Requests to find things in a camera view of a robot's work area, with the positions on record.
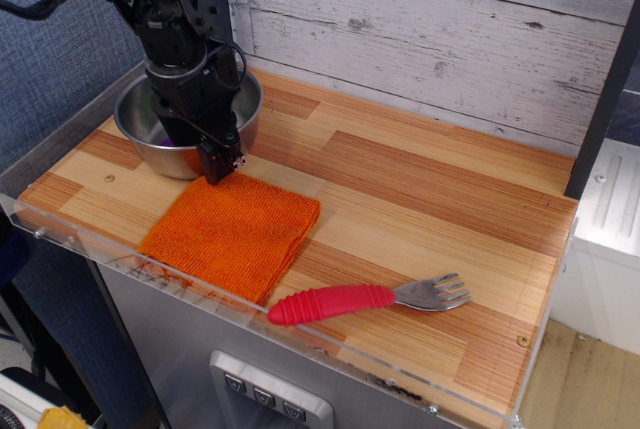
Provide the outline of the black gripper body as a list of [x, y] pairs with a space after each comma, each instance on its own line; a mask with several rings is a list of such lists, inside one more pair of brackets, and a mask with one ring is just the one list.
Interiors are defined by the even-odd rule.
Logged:
[[247, 70], [245, 54], [237, 44], [206, 41], [190, 65], [148, 60], [146, 74], [155, 94], [152, 108], [175, 146], [206, 141], [221, 151], [241, 149], [232, 103]]

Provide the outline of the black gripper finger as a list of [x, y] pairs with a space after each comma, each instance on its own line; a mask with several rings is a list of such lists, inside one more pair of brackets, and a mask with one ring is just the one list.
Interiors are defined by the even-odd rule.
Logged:
[[219, 170], [221, 175], [230, 175], [241, 169], [246, 163], [246, 157], [242, 149], [242, 141], [237, 137], [236, 141], [222, 145], [218, 149]]
[[231, 174], [231, 166], [214, 143], [203, 140], [197, 144], [203, 175], [211, 185], [217, 185]]

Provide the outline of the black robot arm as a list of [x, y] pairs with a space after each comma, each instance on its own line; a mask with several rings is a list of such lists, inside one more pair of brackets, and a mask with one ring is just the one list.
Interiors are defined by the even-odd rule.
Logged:
[[[45, 20], [67, 0], [40, 0], [3, 11]], [[107, 0], [145, 52], [151, 107], [176, 145], [195, 146], [207, 181], [217, 184], [245, 163], [232, 103], [247, 74], [234, 42], [228, 0]]]

